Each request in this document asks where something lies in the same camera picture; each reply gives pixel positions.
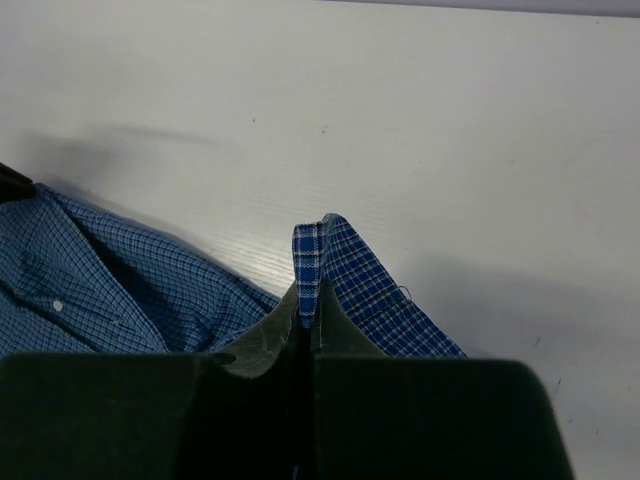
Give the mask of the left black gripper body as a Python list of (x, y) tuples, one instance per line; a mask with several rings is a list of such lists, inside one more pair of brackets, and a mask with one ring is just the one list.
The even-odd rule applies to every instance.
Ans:
[(15, 171), (0, 164), (0, 203), (5, 204), (33, 198), (36, 195), (34, 182)]

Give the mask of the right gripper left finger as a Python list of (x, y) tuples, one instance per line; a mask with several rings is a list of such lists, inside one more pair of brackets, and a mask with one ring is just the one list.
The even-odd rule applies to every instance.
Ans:
[(209, 354), (1, 363), (5, 479), (290, 479), (298, 296)]

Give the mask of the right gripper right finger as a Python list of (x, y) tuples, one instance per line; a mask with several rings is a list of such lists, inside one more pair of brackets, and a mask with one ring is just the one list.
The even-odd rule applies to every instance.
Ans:
[(311, 329), (317, 479), (569, 479), (546, 390), (507, 360), (394, 358), (329, 282)]

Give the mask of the blue checked long sleeve shirt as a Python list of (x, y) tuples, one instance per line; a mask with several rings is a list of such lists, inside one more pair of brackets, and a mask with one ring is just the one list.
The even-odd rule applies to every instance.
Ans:
[[(320, 285), (384, 353), (463, 356), (356, 230), (329, 214), (292, 235), (299, 313)], [(1, 208), (1, 352), (213, 353), (278, 298), (168, 237), (39, 185)]]

